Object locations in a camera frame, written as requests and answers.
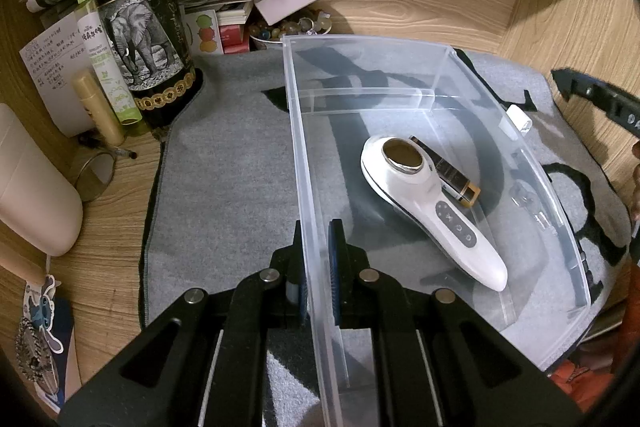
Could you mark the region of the yellow lip balm tube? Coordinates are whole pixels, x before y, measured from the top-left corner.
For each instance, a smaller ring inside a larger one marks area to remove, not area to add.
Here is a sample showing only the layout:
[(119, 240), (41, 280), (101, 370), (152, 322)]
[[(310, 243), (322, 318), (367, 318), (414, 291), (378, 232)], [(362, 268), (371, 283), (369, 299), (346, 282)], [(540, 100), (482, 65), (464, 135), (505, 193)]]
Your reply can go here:
[(83, 69), (72, 81), (74, 91), (85, 111), (96, 124), (108, 145), (119, 146), (125, 141), (122, 126), (119, 124), (111, 104), (90, 69)]

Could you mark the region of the black gold lipstick tube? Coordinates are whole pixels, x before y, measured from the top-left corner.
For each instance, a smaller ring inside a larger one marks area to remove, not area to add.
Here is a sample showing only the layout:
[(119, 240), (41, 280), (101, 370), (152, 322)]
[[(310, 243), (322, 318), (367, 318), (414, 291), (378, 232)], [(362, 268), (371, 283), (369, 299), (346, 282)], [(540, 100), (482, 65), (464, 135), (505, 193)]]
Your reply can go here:
[(440, 181), (442, 181), (442, 187), (454, 196), (454, 199), (460, 202), (463, 207), (472, 208), (480, 196), (480, 188), (416, 136), (411, 135), (410, 140), (431, 157)]

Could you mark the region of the white handheld massager device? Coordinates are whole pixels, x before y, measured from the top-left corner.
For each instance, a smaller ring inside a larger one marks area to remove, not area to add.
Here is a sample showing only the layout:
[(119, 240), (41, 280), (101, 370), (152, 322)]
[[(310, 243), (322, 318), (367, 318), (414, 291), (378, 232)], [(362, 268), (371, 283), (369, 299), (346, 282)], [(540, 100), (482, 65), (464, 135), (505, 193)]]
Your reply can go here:
[(372, 190), (405, 213), (478, 283), (504, 291), (508, 269), (485, 235), (445, 196), (432, 158), (409, 139), (371, 136), (360, 168)]

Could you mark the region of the fruit picture card box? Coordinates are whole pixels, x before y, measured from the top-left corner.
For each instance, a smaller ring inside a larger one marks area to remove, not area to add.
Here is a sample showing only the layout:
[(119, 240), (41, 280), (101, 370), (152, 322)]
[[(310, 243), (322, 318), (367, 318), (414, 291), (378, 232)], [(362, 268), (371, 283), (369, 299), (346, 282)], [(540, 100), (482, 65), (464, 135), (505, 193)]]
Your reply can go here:
[(183, 23), (192, 56), (213, 56), (224, 53), (218, 18), (214, 10), (186, 13)]

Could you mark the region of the grey mat with black letters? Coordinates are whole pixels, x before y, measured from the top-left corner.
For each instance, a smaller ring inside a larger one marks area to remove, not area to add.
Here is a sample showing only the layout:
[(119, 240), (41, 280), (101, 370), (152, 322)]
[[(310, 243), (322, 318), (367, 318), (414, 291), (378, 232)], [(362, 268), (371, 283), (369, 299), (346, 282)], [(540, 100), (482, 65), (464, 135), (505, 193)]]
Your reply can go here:
[[(589, 326), (626, 255), (627, 209), (561, 116), (544, 77), (497, 57), (455, 51), (496, 98), (510, 98), (510, 105), (532, 118), (529, 146), (558, 193), (588, 265)], [(292, 241), (300, 221), (283, 51), (218, 57), (202, 69), (202, 90), (169, 132), (150, 204), (141, 297), (145, 322), (189, 288), (218, 293), (264, 269), (273, 251)], [(306, 314), (300, 333), (270, 337), (269, 426), (329, 425), (309, 295)]]

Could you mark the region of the white power adapter plug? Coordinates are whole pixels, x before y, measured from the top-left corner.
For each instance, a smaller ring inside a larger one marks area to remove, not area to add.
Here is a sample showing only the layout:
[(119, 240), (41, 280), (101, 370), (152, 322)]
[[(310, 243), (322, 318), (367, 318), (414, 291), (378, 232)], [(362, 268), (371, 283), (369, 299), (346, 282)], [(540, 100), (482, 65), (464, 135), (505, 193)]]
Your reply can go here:
[(532, 118), (530, 118), (520, 106), (511, 104), (506, 110), (506, 116), (509, 117), (514, 128), (518, 130), (521, 135), (526, 135), (533, 127)]

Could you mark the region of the white handwritten paper note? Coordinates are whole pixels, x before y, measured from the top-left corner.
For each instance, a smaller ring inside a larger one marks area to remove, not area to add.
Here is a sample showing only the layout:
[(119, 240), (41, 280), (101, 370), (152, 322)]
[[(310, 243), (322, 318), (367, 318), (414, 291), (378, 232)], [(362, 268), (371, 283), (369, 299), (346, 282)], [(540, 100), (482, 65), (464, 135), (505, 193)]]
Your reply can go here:
[(67, 138), (94, 127), (73, 79), (90, 67), (76, 17), (67, 15), (20, 49), (21, 58), (53, 124)]

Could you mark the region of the red small box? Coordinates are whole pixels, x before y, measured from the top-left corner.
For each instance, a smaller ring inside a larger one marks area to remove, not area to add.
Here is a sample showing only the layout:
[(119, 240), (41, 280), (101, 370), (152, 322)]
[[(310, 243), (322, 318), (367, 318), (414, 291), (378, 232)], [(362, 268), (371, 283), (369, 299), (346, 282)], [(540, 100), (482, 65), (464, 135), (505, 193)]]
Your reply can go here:
[(219, 27), (224, 54), (241, 54), (250, 50), (250, 36), (243, 25), (224, 25)]

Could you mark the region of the orange cloth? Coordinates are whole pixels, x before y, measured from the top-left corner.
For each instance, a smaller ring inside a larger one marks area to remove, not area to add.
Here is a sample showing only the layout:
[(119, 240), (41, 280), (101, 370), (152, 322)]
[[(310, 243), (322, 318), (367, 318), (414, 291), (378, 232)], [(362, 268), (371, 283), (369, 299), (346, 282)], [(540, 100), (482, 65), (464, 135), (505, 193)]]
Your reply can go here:
[(606, 346), (580, 345), (551, 373), (550, 381), (586, 413), (604, 396), (630, 357), (630, 351), (622, 355)]

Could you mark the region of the bowl of glass marbles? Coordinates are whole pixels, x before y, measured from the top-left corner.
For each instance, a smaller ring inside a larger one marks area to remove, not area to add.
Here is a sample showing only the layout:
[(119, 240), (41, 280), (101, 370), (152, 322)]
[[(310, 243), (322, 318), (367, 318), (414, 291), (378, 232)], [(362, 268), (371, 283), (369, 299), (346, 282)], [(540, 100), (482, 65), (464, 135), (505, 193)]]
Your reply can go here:
[(288, 36), (322, 36), (333, 28), (332, 15), (319, 9), (299, 10), (273, 25), (261, 15), (252, 15), (250, 21), (246, 30), (258, 50), (277, 48)]

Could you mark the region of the clear plastic storage bin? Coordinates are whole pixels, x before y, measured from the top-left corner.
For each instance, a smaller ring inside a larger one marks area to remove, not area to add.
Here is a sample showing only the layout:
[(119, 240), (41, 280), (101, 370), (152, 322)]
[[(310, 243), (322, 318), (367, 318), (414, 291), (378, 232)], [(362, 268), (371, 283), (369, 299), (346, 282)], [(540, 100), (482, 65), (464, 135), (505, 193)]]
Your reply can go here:
[[(378, 421), (369, 329), (335, 322), (330, 224), (370, 265), (421, 293), (454, 291), (540, 369), (582, 337), (588, 265), (527, 136), (454, 49), (380, 37), (287, 38), (283, 45), (294, 165), (320, 397), (331, 426)], [(466, 217), (508, 269), (503, 291), (464, 273), (426, 231), (370, 187), (371, 138), (418, 138), (480, 188)]]

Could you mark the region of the green white spray bottle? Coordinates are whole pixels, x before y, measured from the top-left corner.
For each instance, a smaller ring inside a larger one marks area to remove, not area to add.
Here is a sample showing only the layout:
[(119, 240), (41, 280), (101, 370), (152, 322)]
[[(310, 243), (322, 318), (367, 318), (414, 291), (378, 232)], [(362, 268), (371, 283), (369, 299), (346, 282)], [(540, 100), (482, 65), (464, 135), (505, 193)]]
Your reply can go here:
[(110, 103), (119, 124), (137, 124), (142, 116), (115, 60), (96, 7), (96, 0), (77, 0), (77, 3), (75, 17), (79, 35), (105, 98)]

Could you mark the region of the dark elephant label bottle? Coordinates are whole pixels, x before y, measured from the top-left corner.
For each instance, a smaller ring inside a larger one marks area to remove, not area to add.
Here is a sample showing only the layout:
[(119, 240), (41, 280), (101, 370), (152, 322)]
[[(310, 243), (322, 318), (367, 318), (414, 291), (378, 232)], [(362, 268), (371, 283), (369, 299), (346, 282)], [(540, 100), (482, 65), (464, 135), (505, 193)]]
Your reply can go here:
[(164, 141), (198, 94), (177, 0), (96, 0), (101, 23), (145, 124)]

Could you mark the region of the white folded card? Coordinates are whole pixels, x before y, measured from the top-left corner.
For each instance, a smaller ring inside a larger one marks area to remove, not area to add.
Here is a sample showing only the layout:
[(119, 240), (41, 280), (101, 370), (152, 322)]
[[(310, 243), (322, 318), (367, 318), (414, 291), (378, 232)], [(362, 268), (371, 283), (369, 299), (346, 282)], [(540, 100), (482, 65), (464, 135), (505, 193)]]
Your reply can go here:
[(255, 8), (264, 21), (273, 26), (316, 1), (318, 0), (259, 0), (255, 2)]

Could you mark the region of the beige cylindrical container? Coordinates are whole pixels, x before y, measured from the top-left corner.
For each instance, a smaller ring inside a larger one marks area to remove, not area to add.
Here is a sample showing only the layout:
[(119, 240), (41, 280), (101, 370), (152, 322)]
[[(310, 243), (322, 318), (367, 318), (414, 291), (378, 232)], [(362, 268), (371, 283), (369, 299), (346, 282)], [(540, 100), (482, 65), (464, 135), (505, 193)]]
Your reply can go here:
[(60, 257), (76, 243), (82, 217), (76, 188), (2, 104), (1, 221), (46, 255)]

